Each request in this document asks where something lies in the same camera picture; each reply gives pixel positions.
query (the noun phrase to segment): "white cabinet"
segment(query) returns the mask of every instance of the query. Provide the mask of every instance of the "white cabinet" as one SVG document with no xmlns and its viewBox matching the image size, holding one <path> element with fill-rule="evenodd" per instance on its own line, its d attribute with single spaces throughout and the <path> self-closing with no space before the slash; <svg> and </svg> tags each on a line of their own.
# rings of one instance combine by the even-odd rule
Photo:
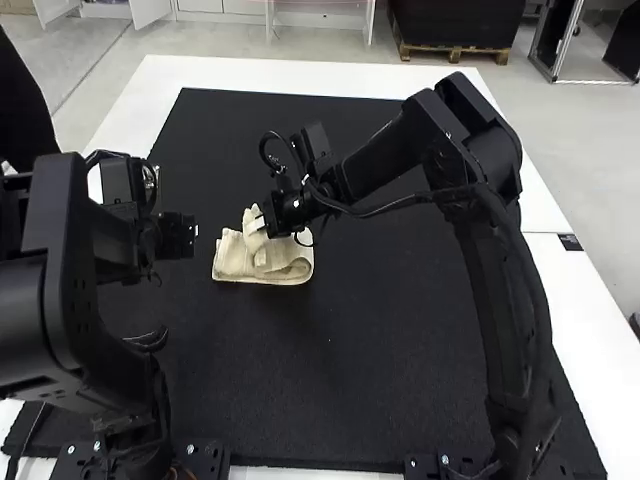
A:
<svg viewBox="0 0 640 480">
<path fill-rule="evenodd" d="M 375 8 L 376 0 L 265 0 L 267 41 L 284 25 L 360 30 L 365 45 L 371 45 Z"/>
<path fill-rule="evenodd" d="M 42 27 L 74 9 L 82 17 L 131 18 L 136 30 L 172 13 L 171 0 L 129 0 L 128 3 L 86 3 L 82 0 L 33 0 Z"/>
<path fill-rule="evenodd" d="M 159 19 L 249 23 L 266 26 L 267 41 L 279 26 L 361 31 L 371 45 L 376 0 L 33 0 L 42 27 L 72 10 L 82 17 L 131 18 L 136 30 Z"/>
<path fill-rule="evenodd" d="M 264 15 L 266 0 L 224 0 L 224 13 Z"/>
<path fill-rule="evenodd" d="M 222 0 L 178 0 L 181 12 L 222 13 Z"/>
</svg>

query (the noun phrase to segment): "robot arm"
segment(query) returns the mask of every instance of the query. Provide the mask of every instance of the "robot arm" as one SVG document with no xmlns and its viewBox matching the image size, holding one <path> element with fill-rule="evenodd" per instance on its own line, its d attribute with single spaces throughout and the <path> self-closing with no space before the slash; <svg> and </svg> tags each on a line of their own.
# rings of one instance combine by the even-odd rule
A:
<svg viewBox="0 0 640 480">
<path fill-rule="evenodd" d="M 535 473 L 560 419 L 548 373 L 548 304 L 520 232 L 522 147 L 513 130 L 456 73 L 406 100 L 398 117 L 341 161 L 319 124 L 285 141 L 299 168 L 297 186 L 264 151 L 276 137 L 282 140 L 270 132 L 261 142 L 278 187 L 263 204 L 270 237 L 301 231 L 323 215 L 370 218 L 418 203 L 435 203 L 453 224 L 486 358 L 485 405 L 495 439 L 487 472 L 514 480 Z M 430 188 L 385 205 L 354 206 L 416 166 Z"/>
<path fill-rule="evenodd" d="M 103 451 L 129 478 L 157 480 L 172 457 L 164 375 L 143 343 L 109 334 L 97 285 L 137 283 L 154 260 L 192 257 L 196 226 L 152 215 L 145 161 L 111 152 L 90 161 L 106 173 L 105 205 L 89 199 L 91 165 L 75 153 L 0 178 L 0 398 L 91 414 Z"/>
</svg>

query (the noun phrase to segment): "black mat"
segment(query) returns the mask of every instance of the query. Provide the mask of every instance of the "black mat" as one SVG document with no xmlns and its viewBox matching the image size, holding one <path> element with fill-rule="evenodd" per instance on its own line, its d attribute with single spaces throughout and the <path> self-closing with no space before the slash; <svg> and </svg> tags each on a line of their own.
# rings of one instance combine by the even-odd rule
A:
<svg viewBox="0 0 640 480">
<path fill-rule="evenodd" d="M 115 334 L 170 328 L 159 355 L 176 435 L 213 436 L 233 461 L 400 471 L 408 452 L 486 452 L 484 357 L 466 270 L 435 208 L 329 224 L 307 285 L 211 280 L 215 238 L 272 187 L 257 156 L 268 129 L 293 133 L 322 120 L 347 153 L 399 103 L 184 90 L 151 161 L 162 166 L 163 207 L 196 214 L 193 261 L 158 265 L 162 288 L 108 286 L 100 294 Z M 419 170 L 377 200 L 424 187 Z M 554 451 L 580 477 L 604 468 L 564 374 L 565 407 Z M 30 426 L 21 415 L 4 450 Z M 56 455 L 88 437 L 83 419 L 56 412 L 30 453 Z"/>
</svg>

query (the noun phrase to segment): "beige towel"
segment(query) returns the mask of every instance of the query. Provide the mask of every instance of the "beige towel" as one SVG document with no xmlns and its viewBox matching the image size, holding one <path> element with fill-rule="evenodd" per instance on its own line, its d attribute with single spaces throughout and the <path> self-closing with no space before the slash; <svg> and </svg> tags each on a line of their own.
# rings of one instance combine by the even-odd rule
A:
<svg viewBox="0 0 640 480">
<path fill-rule="evenodd" d="M 245 209 L 242 232 L 224 228 L 216 240 L 212 278 L 222 282 L 300 285 L 313 274 L 313 248 L 302 247 L 293 235 L 269 239 L 262 229 L 258 205 Z M 313 243 L 309 229 L 298 234 L 305 245 Z"/>
</svg>

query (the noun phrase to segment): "floor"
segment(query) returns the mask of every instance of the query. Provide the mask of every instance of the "floor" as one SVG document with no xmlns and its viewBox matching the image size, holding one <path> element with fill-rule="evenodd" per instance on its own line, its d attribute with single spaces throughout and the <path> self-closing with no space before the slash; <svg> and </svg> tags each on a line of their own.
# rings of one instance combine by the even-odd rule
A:
<svg viewBox="0 0 640 480">
<path fill-rule="evenodd" d="M 72 20 L 60 28 L 66 31 L 88 22 Z M 100 36 L 87 30 L 94 38 Z M 481 56 L 463 56 L 462 62 L 480 70 L 621 310 L 629 316 L 640 310 L 636 287 L 640 285 L 640 222 L 636 222 L 640 162 L 634 141 L 640 87 L 549 85 L 527 60 L 533 31 L 531 26 L 520 29 L 508 67 L 498 67 Z M 100 55 L 94 51 L 97 63 L 90 71 L 86 65 L 76 67 L 76 77 L 82 81 L 54 114 L 62 148 L 82 151 L 146 54 L 401 63 L 383 14 L 377 16 L 370 49 L 364 48 L 357 32 L 280 28 L 279 38 L 270 46 L 265 44 L 264 33 L 263 26 L 189 22 L 157 22 L 141 31 L 128 27 L 115 43 L 112 33 L 104 33 L 102 46 L 96 50 L 106 51 L 104 45 L 113 45 Z M 21 41 L 29 42 L 29 35 L 43 34 L 14 35 L 20 48 Z M 592 53 L 594 46 L 603 48 L 597 42 L 596 35 L 583 29 L 572 47 L 574 55 L 583 55 L 582 60 L 567 63 L 563 76 L 595 79 L 610 75 Z M 77 48 L 76 42 L 57 47 L 64 61 L 78 55 Z M 437 55 L 412 60 L 414 64 L 445 62 L 445 57 Z M 46 80 L 47 75 L 35 69 L 34 73 Z M 50 105 L 55 98 L 64 98 L 55 93 L 53 85 L 43 84 L 43 90 Z"/>
<path fill-rule="evenodd" d="M 130 23 L 129 20 L 62 18 L 45 32 L 35 16 L 0 15 L 0 25 L 45 92 L 52 114 Z"/>
</svg>

